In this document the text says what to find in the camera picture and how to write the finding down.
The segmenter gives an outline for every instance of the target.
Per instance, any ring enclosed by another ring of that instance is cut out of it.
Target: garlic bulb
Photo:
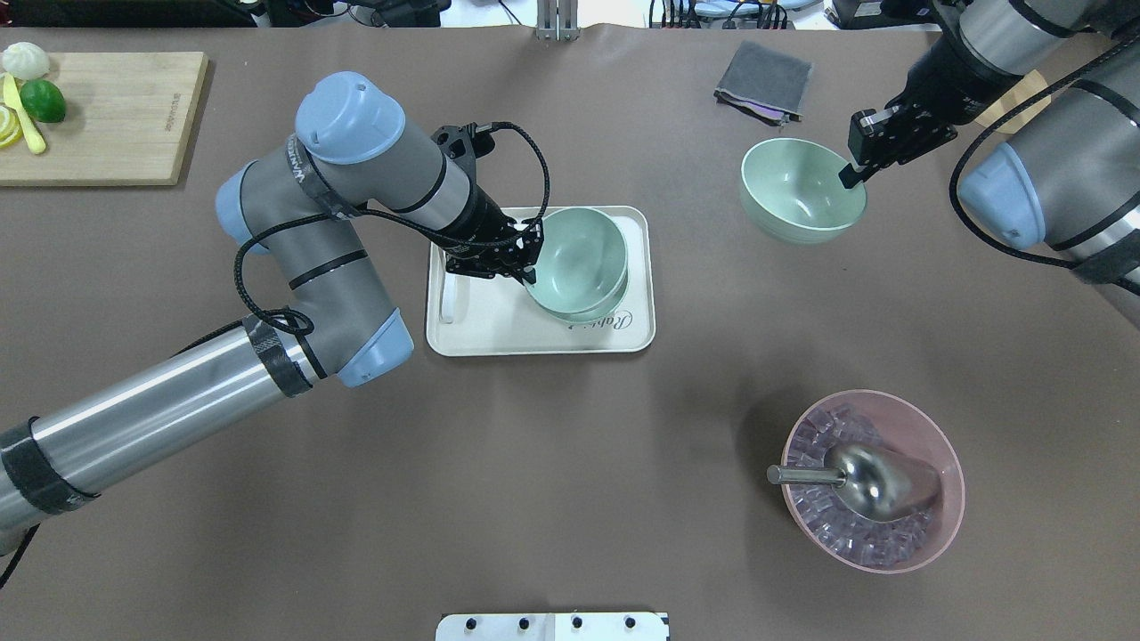
[[[48,73],[48,52],[31,42],[16,42],[3,50],[3,68],[19,80],[35,80]]]

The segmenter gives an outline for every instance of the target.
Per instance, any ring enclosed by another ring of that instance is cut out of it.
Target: yellow knife handle
[[[19,117],[19,128],[24,130],[24,140],[27,141],[27,148],[33,154],[42,154],[48,148],[48,144],[43,141],[43,136],[40,136],[40,130],[35,128],[35,121],[24,109],[24,103],[19,99],[19,89],[16,88],[16,79],[10,73],[3,74],[3,102],[9,107],[16,109],[16,116]]]

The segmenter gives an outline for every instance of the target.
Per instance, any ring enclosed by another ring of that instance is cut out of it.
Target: scoop handle
[[[795,468],[790,465],[769,465],[768,482],[772,485],[844,485],[847,480],[837,468]]]

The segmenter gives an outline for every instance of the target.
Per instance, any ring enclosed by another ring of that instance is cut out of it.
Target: green bowl
[[[617,309],[626,294],[626,240],[613,220],[585,206],[543,219],[543,250],[527,292],[551,316],[589,323]]]
[[[740,203],[748,218],[772,236],[796,244],[830,241],[866,210],[866,187],[844,187],[847,160],[798,138],[765,140],[740,164]]]

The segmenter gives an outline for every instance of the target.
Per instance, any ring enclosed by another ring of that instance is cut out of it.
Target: metal scoop
[[[864,443],[840,443],[823,456],[824,468],[772,465],[774,485],[830,485],[852,511],[888,522],[929,508],[942,492],[938,470],[922,461]]]

